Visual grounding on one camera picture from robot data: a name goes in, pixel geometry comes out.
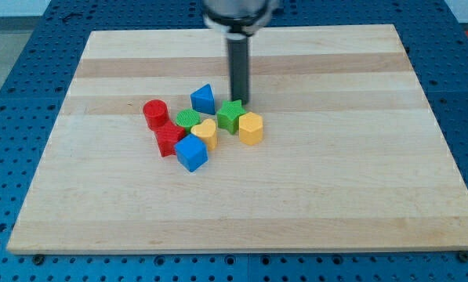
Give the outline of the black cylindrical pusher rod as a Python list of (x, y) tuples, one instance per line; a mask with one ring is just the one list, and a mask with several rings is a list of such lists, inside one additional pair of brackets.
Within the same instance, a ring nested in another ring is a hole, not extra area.
[(227, 61), (230, 77), (230, 99), (243, 105), (250, 100), (249, 39), (227, 36)]

